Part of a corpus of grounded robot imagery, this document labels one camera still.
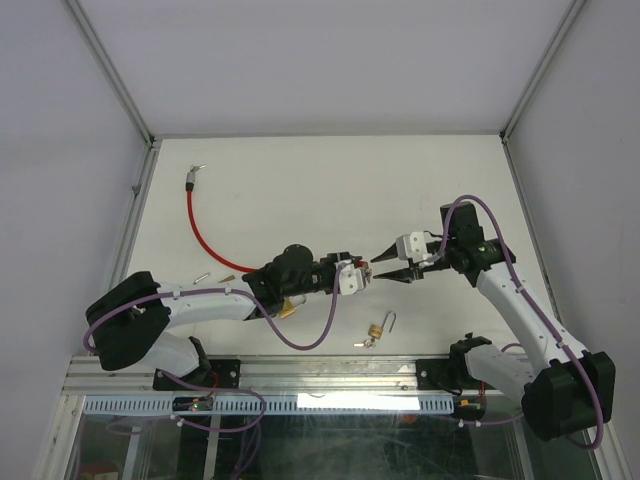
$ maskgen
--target gray wall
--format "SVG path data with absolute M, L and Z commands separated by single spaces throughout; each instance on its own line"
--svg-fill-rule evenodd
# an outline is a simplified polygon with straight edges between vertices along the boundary
M 614 423 L 640 475 L 640 3 L 593 0 L 513 137 L 563 320 L 616 362 Z
M 143 148 L 62 2 L 0 15 L 0 476 L 33 474 Z

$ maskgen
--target white tabletop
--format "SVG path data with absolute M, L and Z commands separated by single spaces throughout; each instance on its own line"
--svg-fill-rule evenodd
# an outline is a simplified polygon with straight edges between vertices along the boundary
M 194 209 L 207 242 L 228 259 L 261 267 L 292 243 L 316 258 L 348 250 L 366 260 L 404 233 L 442 231 L 439 207 L 473 193 L 496 214 L 530 284 L 548 302 L 542 275 L 497 136 L 278 137 L 164 140 L 136 239 L 129 273 L 200 285 L 233 273 L 200 247 L 186 213 L 185 176 L 198 172 Z M 494 238 L 478 207 L 485 236 Z M 374 274 L 402 268 L 374 264 Z M 299 344 L 324 328 L 330 298 L 311 295 L 294 315 L 277 319 Z M 392 333 L 375 350 L 353 347 L 372 323 L 397 313 Z M 263 320 L 207 321 L 171 330 L 195 335 L 210 355 L 295 354 Z M 405 285 L 374 280 L 340 297 L 326 341 L 309 354 L 438 354 L 473 331 L 502 345 L 515 340 L 496 310 L 453 271 Z

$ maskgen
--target red cable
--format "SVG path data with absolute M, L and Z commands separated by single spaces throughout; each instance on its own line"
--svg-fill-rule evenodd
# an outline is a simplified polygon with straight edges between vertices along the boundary
M 207 245 L 207 242 L 205 242 L 204 238 L 202 238 L 202 235 L 200 235 L 200 231 L 198 230 L 198 226 L 196 225 L 196 219 L 193 215 L 193 200 L 191 198 L 192 193 L 193 192 L 187 191 L 187 211 L 189 212 L 189 222 L 191 223 L 191 230 L 193 230 L 193 234 L 198 239 L 198 242 L 200 243 L 200 245 L 202 245 L 202 248 L 204 248 L 207 251 L 207 253 L 211 255 L 213 258 L 215 258 L 220 263 L 222 263 L 223 265 L 226 265 L 229 268 L 233 268 L 234 270 L 237 270 L 239 272 L 244 272 L 244 273 L 255 272 L 256 270 L 255 268 L 236 265 L 235 263 L 230 262 L 226 258 L 221 257 L 216 252 L 214 252 L 209 245 Z

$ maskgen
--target red hose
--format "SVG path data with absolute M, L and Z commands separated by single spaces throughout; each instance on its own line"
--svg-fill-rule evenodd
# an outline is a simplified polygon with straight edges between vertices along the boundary
M 200 245 L 202 245 L 202 248 L 204 248 L 207 251 L 207 253 L 211 255 L 213 258 L 215 258 L 220 263 L 222 263 L 223 265 L 226 265 L 229 268 L 233 268 L 234 270 L 237 270 L 238 272 L 243 272 L 243 273 L 255 272 L 256 270 L 255 268 L 236 265 L 235 263 L 230 262 L 226 258 L 221 257 L 216 252 L 214 252 L 209 245 L 207 245 L 207 242 L 205 242 L 204 238 L 202 238 L 202 235 L 200 235 L 200 231 L 198 230 L 198 226 L 196 225 L 196 219 L 193 216 L 193 199 L 191 198 L 192 193 L 193 192 L 191 191 L 187 191 L 187 211 L 189 212 L 189 223 L 191 223 L 191 230 L 193 230 L 193 234 L 198 239 L 198 242 L 200 243 Z

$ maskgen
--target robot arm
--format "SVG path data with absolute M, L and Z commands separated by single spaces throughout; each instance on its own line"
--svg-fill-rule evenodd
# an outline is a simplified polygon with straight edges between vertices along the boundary
M 329 254 L 315 262 L 311 251 L 291 245 L 264 267 L 239 280 L 185 289 L 156 283 L 151 273 L 137 272 L 87 309 L 89 325 L 128 303 L 108 322 L 92 332 L 96 353 L 104 370 L 120 370 L 136 363 L 168 371 L 189 382 L 200 383 L 209 373 L 209 362 L 200 342 L 177 338 L 167 328 L 208 320 L 245 321 L 275 316 L 288 297 L 334 290 L 352 295 L 366 287 L 371 272 L 361 257 L 348 252 Z M 216 290 L 217 295 L 198 295 Z M 161 296 L 145 300 L 144 297 Z M 257 307 L 254 299 L 262 309 Z
M 441 207 L 445 224 L 450 207 Z M 568 347 L 595 388 L 604 422 L 609 421 L 615 381 L 611 359 L 604 352 L 589 353 L 551 312 L 540 307 L 542 303 L 527 289 L 527 295 L 539 309 L 536 311 L 522 292 L 527 280 L 515 263 L 515 256 L 502 248 L 499 239 L 485 240 L 472 204 L 461 203 L 448 216 L 444 252 L 440 248 L 442 240 L 427 242 L 425 232 L 403 235 L 372 263 L 399 258 L 408 261 L 408 268 L 374 278 L 412 283 L 424 278 L 425 273 L 447 269 L 465 275 L 471 286 L 477 288 L 507 322 L 530 363 L 502 353 L 484 337 L 469 334 L 451 346 L 448 362 L 428 372 L 428 378 L 451 390 L 469 388 L 478 380 L 492 385 L 522 406 L 527 422 L 538 437 L 550 440 L 597 423 L 593 401 L 566 353 Z M 510 268 L 523 287 L 514 283 Z M 561 342 L 556 340 L 552 329 L 561 332 Z

